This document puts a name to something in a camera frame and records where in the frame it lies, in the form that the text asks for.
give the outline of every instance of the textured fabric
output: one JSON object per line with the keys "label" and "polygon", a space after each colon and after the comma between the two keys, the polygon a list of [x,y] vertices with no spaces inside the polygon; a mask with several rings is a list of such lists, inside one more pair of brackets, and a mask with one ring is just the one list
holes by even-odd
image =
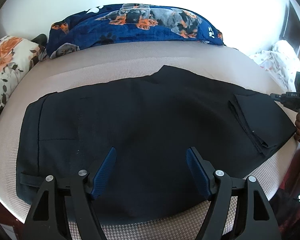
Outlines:
{"label": "textured fabric", "polygon": [[52,59],[105,44],[173,40],[223,45],[222,33],[194,12],[167,6],[111,4],[54,23],[46,54]]}
{"label": "textured fabric", "polygon": [[[271,140],[271,147],[256,148],[230,111],[229,100],[239,95],[248,125],[250,113],[254,122],[266,124],[252,136]],[[261,107],[267,111],[258,111]],[[220,127],[222,137],[216,137]],[[20,133],[17,195],[31,203],[37,192],[20,184],[20,174],[71,177],[90,170],[113,146],[115,167],[105,192],[92,203],[100,223],[159,219],[207,200],[186,165],[190,146],[214,167],[242,178],[295,130],[266,94],[164,65],[151,76],[82,86],[30,104]]]}
{"label": "textured fabric", "polygon": [[195,156],[194,151],[191,148],[189,148],[186,152],[186,162],[199,194],[202,195],[204,199],[210,200],[212,197],[210,186],[212,185],[209,177],[207,176],[207,171],[202,168],[198,158]]}
{"label": "textured fabric", "polygon": [[[16,195],[16,158],[22,119],[30,103],[55,91],[151,75],[162,65],[184,68],[261,93],[283,93],[265,71],[241,52],[198,42],[111,44],[40,62],[17,86],[0,116],[0,202],[16,218],[25,221],[30,206]],[[294,122],[296,113],[280,107]],[[296,147],[297,143],[291,138],[251,173],[257,177],[268,199],[277,191]],[[103,226],[103,229],[108,239],[115,240],[193,240],[208,206],[209,202],[203,202],[171,218],[142,224]],[[224,232],[231,230],[234,215],[235,203],[232,203]],[[75,223],[70,223],[70,228],[74,239],[79,239]]]}

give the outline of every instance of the dachshund print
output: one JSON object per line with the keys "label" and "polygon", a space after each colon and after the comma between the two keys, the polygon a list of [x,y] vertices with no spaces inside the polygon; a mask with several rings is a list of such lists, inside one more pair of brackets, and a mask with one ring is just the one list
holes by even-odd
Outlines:
{"label": "dachshund print", "polygon": [[56,57],[60,57],[62,55],[71,53],[71,52],[76,52],[79,51],[80,48],[77,45],[71,44],[71,43],[65,43],[63,45],[61,45],[56,51],[54,51],[50,58],[56,58]]}
{"label": "dachshund print", "polygon": [[222,32],[218,32],[218,38],[221,39],[223,41],[223,36],[222,36]]}
{"label": "dachshund print", "polygon": [[109,24],[134,24],[142,30],[153,26],[169,28],[188,39],[195,38],[202,19],[192,12],[178,8],[150,8],[149,5],[123,4],[122,8],[96,20],[110,20]]}
{"label": "dachshund print", "polygon": [[69,27],[65,21],[54,23],[51,25],[51,28],[54,30],[61,29],[65,34],[69,33]]}

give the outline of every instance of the blue blanket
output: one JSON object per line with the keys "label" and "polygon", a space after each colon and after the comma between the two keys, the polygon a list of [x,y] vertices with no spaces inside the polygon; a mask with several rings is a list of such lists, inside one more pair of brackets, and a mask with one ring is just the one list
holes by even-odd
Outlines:
{"label": "blue blanket", "polygon": [[200,41],[224,45],[222,33],[189,10],[145,4],[99,6],[51,26],[45,53],[50,58],[120,42]]}

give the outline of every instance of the floral bedsheet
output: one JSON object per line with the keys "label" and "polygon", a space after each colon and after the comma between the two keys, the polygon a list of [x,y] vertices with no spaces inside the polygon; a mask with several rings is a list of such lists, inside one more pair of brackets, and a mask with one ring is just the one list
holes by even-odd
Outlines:
{"label": "floral bedsheet", "polygon": [[5,36],[0,39],[0,109],[16,86],[39,61],[44,48],[29,40]]}

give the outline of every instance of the bed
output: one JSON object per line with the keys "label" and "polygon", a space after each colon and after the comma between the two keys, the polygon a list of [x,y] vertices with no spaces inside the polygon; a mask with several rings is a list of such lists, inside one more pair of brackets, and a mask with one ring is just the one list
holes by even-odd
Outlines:
{"label": "bed", "polygon": [[[0,116],[0,202],[17,219],[25,221],[30,206],[16,195],[16,158],[21,123],[29,103],[55,91],[151,75],[163,65],[183,68],[261,93],[284,92],[270,75],[238,50],[199,42],[109,44],[39,62],[16,87]],[[296,113],[284,107],[282,109],[295,122]],[[251,173],[257,177],[268,199],[275,194],[282,182],[296,148],[297,143],[291,138],[275,155]],[[172,217],[102,228],[107,239],[113,240],[191,240],[195,238],[208,207],[209,202],[205,201]],[[235,207],[236,198],[233,197],[224,233],[232,228]],[[70,222],[70,230],[73,239],[80,239],[74,222]]]}

